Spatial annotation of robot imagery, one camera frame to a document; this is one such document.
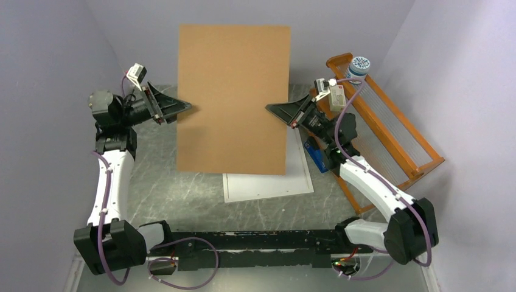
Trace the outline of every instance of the white paper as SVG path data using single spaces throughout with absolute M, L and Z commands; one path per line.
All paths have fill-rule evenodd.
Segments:
M 313 193 L 312 179 L 299 130 L 287 130 L 286 175 L 224 173 L 224 201 L 238 202 Z

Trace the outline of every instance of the white jar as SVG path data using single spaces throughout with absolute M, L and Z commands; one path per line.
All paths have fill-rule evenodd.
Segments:
M 346 78 L 358 78 L 364 80 L 371 67 L 371 62 L 364 57 L 355 57 L 347 67 Z M 350 81 L 353 84 L 360 84 L 360 81 Z

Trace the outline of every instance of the gray wall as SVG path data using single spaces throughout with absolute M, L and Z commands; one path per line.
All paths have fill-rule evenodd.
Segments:
M 291 83 L 330 77 L 329 57 L 353 52 L 380 66 L 414 0 L 87 0 L 123 68 L 144 64 L 155 83 L 177 84 L 178 26 L 291 26 Z
M 409 191 L 436 208 L 442 290 L 514 291 L 516 2 L 417 0 L 375 77 L 447 162 Z
M 87 97 L 121 74 L 84 1 L 0 1 L 0 290 L 63 289 L 98 176 Z

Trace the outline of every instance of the brown cardboard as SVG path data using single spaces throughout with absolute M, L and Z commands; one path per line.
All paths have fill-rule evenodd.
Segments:
M 284 175 L 287 128 L 265 109 L 288 101 L 290 28 L 182 25 L 177 169 Z

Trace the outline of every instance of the gray marble table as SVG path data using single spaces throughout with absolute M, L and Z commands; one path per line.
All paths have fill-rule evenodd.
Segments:
M 305 96 L 310 85 L 291 85 L 289 99 Z M 160 87 L 177 96 L 175 87 Z M 173 231 L 274 231 L 333 229 L 355 215 L 331 173 L 320 173 L 307 154 L 314 192 L 306 195 L 225 203 L 221 174 L 176 170 L 176 125 L 148 121 L 138 134 L 136 162 L 130 182 L 128 219 L 134 226 L 167 220 Z M 307 134 L 301 130 L 302 138 Z M 368 204 L 352 186 L 361 204 Z M 381 221 L 378 212 L 365 214 Z

